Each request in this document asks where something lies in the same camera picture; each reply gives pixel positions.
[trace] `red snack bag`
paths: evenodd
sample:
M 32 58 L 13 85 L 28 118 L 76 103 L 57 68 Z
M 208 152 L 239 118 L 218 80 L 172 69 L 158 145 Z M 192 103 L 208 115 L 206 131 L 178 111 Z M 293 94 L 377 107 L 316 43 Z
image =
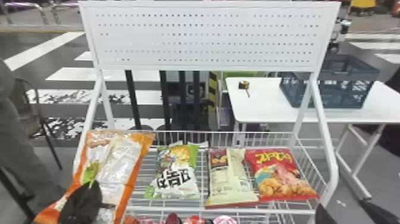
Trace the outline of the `red snack bag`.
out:
M 260 201 L 307 200 L 318 194 L 301 179 L 290 150 L 246 150 L 260 192 Z

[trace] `white wire shelf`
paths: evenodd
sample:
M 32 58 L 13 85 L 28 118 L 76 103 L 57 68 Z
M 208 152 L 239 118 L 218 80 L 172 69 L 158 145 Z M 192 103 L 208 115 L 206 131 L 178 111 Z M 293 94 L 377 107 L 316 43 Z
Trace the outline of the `white wire shelf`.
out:
M 306 223 L 309 215 L 315 214 L 318 200 L 271 201 L 253 207 L 232 207 L 226 209 L 205 209 L 208 195 L 207 148 L 201 147 L 196 164 L 196 179 L 201 193 L 200 200 L 144 199 L 146 187 L 154 178 L 156 169 L 157 146 L 164 146 L 176 141 L 200 143 L 208 141 L 210 147 L 240 147 L 232 139 L 244 138 L 245 148 L 287 148 L 291 132 L 185 132 L 158 131 L 150 152 L 143 159 L 135 190 L 129 200 L 126 213 L 136 217 L 150 217 L 154 221 L 165 220 L 168 214 L 175 212 L 182 219 L 198 215 L 213 219 L 228 215 L 239 223 Z M 305 147 L 297 138 L 292 154 L 302 177 L 308 181 L 320 195 L 326 188 L 326 181 L 308 155 Z M 245 163 L 248 178 L 253 183 L 253 190 L 258 193 L 251 167 Z

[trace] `person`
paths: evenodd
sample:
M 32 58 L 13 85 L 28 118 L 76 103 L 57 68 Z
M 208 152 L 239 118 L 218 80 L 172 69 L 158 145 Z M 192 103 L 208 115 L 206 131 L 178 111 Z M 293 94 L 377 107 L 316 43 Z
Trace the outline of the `person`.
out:
M 12 71 L 0 59 L 0 167 L 10 173 L 26 195 L 35 196 L 32 204 L 38 213 L 59 200 L 64 189 L 57 185 L 49 170 L 33 151 L 18 112 L 9 99 L 14 87 Z

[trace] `crosswalk stripe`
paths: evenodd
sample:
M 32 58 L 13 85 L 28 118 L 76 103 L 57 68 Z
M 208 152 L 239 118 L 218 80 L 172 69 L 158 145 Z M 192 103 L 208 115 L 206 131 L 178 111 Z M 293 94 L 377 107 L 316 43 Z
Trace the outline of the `crosswalk stripe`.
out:
M 348 33 L 346 34 L 346 39 L 391 40 L 391 39 L 400 39 L 400 35 L 394 33 Z
M 158 71 L 132 71 L 135 82 L 159 82 Z M 108 82 L 125 82 L 123 70 L 103 70 L 104 79 Z M 94 68 L 63 67 L 47 77 L 46 81 L 95 81 Z
M 39 89 L 39 103 L 41 104 L 88 104 L 92 90 L 87 89 Z M 36 103 L 34 90 L 27 91 L 29 101 Z M 108 97 L 112 103 L 130 104 L 128 90 L 108 90 Z M 162 105 L 161 91 L 137 90 L 138 105 Z
M 78 137 L 78 134 L 82 132 L 84 119 L 64 119 L 60 117 L 49 117 L 49 125 L 56 132 L 63 132 L 58 135 L 58 139 L 74 139 Z M 98 126 L 106 126 L 105 120 L 96 120 Z M 164 124 L 164 119 L 140 119 L 142 126 L 150 126 L 153 130 L 157 130 L 161 125 Z M 129 130 L 135 126 L 135 120 L 130 118 L 116 118 L 114 119 L 115 128 L 118 130 Z
M 382 42 L 350 42 L 361 49 L 376 49 L 376 50 L 398 50 L 400 43 L 382 43 Z
M 92 53 L 90 51 L 85 51 L 80 56 L 75 58 L 76 61 L 93 61 Z
M 400 64 L 400 54 L 375 54 L 375 55 L 390 63 Z
M 11 69 L 11 71 L 16 70 L 31 61 L 38 59 L 39 57 L 49 53 L 50 51 L 63 46 L 64 44 L 72 41 L 75 38 L 81 36 L 83 32 L 68 32 L 62 35 L 57 36 L 49 41 L 39 44 L 38 46 L 34 46 L 26 51 L 23 51 L 17 55 L 14 55 L 10 58 L 4 60 L 7 66 Z

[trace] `snack bag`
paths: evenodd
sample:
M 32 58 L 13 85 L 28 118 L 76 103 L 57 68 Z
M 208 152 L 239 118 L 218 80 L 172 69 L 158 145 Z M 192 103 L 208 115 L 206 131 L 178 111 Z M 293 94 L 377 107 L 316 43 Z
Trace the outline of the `snack bag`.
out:
M 159 147 L 155 179 L 144 198 L 199 199 L 195 168 L 197 145 Z
M 113 130 L 89 131 L 71 187 L 62 198 L 41 211 L 34 223 L 57 224 L 69 196 L 83 184 L 96 179 L 102 203 L 96 223 L 120 224 L 143 157 L 154 138 L 153 133 L 123 133 Z
M 318 194 L 301 179 L 290 150 L 246 150 L 246 159 L 251 163 L 260 201 L 318 198 Z
M 258 203 L 247 178 L 245 149 L 216 149 L 208 152 L 209 192 L 205 208 L 248 206 Z
M 229 216 L 219 216 L 214 219 L 213 224 L 238 224 L 238 222 Z
M 155 224 L 155 223 L 149 217 L 136 218 L 136 217 L 128 214 L 128 215 L 125 215 L 125 218 L 124 218 L 124 221 L 122 224 Z

